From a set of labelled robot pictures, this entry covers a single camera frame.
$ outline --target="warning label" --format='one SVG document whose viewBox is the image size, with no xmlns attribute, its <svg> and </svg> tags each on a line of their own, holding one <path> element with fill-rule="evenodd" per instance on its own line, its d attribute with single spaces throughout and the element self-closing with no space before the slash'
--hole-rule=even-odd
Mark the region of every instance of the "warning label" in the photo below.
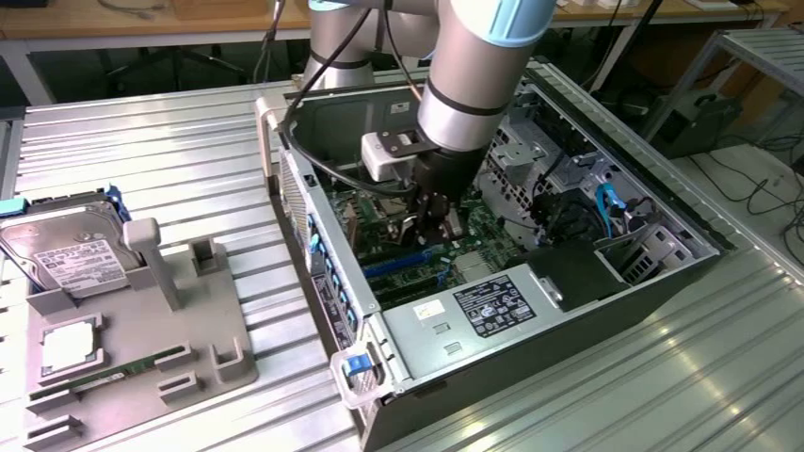
<svg viewBox="0 0 804 452">
<path fill-rule="evenodd" d="M 33 257 L 68 292 L 125 278 L 123 266 L 105 240 L 43 251 Z"/>
<path fill-rule="evenodd" d="M 456 292 L 455 298 L 480 337 L 491 337 L 536 317 L 508 276 Z"/>
</svg>

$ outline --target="aluminum profile table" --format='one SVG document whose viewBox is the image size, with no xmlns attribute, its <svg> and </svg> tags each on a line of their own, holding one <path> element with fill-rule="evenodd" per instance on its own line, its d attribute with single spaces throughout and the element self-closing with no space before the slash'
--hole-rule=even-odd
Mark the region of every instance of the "aluminum profile table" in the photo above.
<svg viewBox="0 0 804 452">
<path fill-rule="evenodd" d="M 659 133 L 671 111 L 720 50 L 804 96 L 804 33 L 791 27 L 716 31 L 692 60 L 667 102 L 651 114 L 641 132 L 648 141 Z"/>
<path fill-rule="evenodd" d="M 801 450 L 804 274 L 572 81 L 551 65 L 532 67 L 737 249 L 636 328 L 387 450 Z M 249 104 L 283 87 L 33 108 L 17 126 L 16 191 L 47 195 L 113 179 L 135 212 L 164 221 L 164 252 L 195 236 L 224 244 L 257 354 L 253 385 L 83 450 L 359 450 L 257 192 Z M 0 285 L 4 452 L 19 450 L 23 409 L 20 276 L 7 267 Z"/>
</svg>

